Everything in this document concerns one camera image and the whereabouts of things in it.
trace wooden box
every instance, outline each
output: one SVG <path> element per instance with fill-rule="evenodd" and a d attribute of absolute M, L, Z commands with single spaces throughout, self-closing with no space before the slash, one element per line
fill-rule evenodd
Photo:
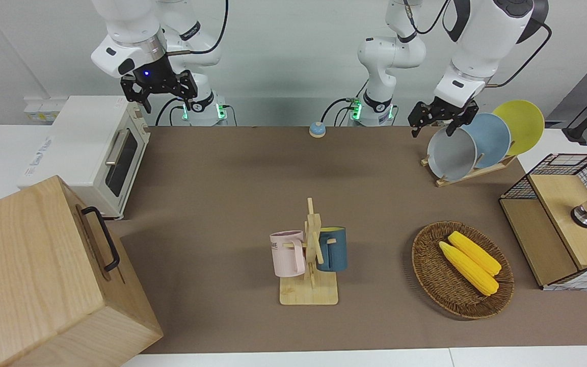
<path fill-rule="evenodd" d="M 499 201 L 538 285 L 545 290 L 587 290 L 587 228 L 570 216 L 587 201 L 575 175 L 530 174 L 536 198 Z"/>
<path fill-rule="evenodd" d="M 84 209 L 57 176 L 0 200 L 0 366 L 119 366 L 161 338 L 119 238 Z"/>

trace oven door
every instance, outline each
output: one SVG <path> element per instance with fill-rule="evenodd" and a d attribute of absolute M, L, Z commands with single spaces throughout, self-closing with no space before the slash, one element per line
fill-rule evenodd
<path fill-rule="evenodd" d="M 128 118 L 124 125 L 118 130 L 112 149 L 105 159 L 104 179 L 100 183 L 102 194 L 114 209 L 112 213 L 105 213 L 110 217 L 121 216 L 144 155 L 145 142 L 135 124 Z"/>

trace oven window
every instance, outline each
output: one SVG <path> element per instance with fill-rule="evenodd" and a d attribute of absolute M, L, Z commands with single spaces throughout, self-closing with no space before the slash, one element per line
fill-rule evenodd
<path fill-rule="evenodd" d="M 132 164 L 132 159 L 135 156 L 136 151 L 137 140 L 132 134 L 128 134 L 128 139 L 126 140 L 126 144 L 124 144 L 124 148 L 121 150 L 119 161 L 117 161 L 116 165 L 111 166 L 108 169 L 108 174 L 105 177 L 105 185 L 110 188 L 110 191 L 112 191 L 116 197 L 119 197 L 119 194 L 121 193 L 121 188 L 124 186 L 128 170 L 130 170 L 130 165 Z"/>

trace label on oven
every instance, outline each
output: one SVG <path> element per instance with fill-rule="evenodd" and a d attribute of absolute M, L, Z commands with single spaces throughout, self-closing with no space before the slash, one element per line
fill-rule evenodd
<path fill-rule="evenodd" d="M 44 155 L 49 150 L 49 147 L 51 147 L 51 143 L 54 141 L 54 139 L 55 139 L 54 135 L 49 135 L 48 137 L 46 137 L 44 139 L 44 142 L 42 142 L 42 145 L 40 146 L 40 148 L 38 148 L 37 151 L 35 151 L 35 156 L 33 157 L 33 160 L 29 163 L 29 166 L 26 167 L 26 171 L 24 171 L 24 176 L 26 176 L 26 177 L 33 176 L 33 174 L 35 173 L 35 170 L 42 162 Z"/>

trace wooden mug stand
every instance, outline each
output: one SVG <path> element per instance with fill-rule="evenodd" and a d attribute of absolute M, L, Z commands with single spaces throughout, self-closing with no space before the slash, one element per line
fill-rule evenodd
<path fill-rule="evenodd" d="M 305 274 L 280 277 L 280 304 L 289 305 L 335 305 L 338 303 L 338 287 L 335 272 L 316 269 L 316 261 L 324 263 L 318 237 L 321 232 L 321 216 L 314 213 L 312 198 L 307 198 L 307 221 L 305 221 Z"/>
<path fill-rule="evenodd" d="M 482 158 L 484 158 L 484 153 L 479 155 L 479 157 L 477 158 L 477 161 L 475 162 L 475 165 L 477 165 L 479 163 L 479 161 L 482 160 Z M 508 167 L 508 165 L 511 164 L 511 162 L 513 162 L 515 160 L 515 158 L 517 158 L 517 155 L 507 155 L 501 161 L 499 161 L 499 163 L 497 163 L 496 165 L 486 167 L 485 169 L 473 168 L 470 171 L 470 173 L 466 174 L 466 176 L 464 176 L 462 179 L 457 179 L 456 181 L 447 181 L 447 179 L 445 179 L 445 176 L 443 176 L 443 177 L 439 177 L 438 180 L 434 184 L 438 188 L 442 188 L 443 186 L 456 184 L 457 182 L 461 182 L 461 181 L 466 181 L 467 179 L 471 179 L 473 177 L 478 177 L 483 174 L 495 172 L 496 170 L 505 169 L 506 167 Z M 423 160 L 421 160 L 420 164 L 423 167 L 427 167 L 429 165 L 429 155 L 427 155 Z"/>

